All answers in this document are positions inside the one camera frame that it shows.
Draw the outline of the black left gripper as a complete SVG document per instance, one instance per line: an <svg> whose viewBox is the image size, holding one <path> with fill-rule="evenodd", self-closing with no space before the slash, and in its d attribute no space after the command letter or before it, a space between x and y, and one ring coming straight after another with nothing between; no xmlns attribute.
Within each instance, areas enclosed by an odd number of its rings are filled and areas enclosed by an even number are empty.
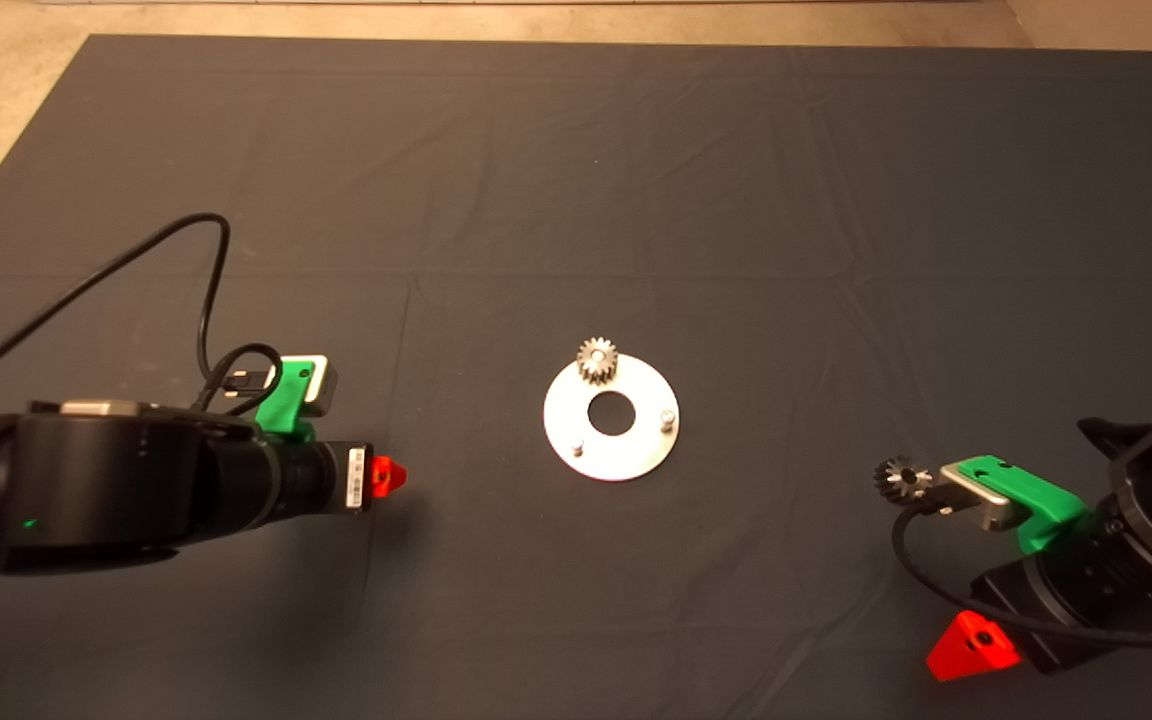
<svg viewBox="0 0 1152 720"><path fill-rule="evenodd" d="M356 515L407 482L396 460L369 444L296 444L282 447L282 520Z"/></svg>

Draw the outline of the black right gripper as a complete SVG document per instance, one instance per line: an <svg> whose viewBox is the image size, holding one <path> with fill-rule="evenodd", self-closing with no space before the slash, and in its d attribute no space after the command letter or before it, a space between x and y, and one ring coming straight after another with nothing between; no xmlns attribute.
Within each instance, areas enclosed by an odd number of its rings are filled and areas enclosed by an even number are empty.
<svg viewBox="0 0 1152 720"><path fill-rule="evenodd" d="M996 609L1073 629L1152 632L1152 558L1121 518L1083 518L1041 552L972 579L972 598ZM1020 665L1005 629L957 612L925 665L938 682Z"/></svg>

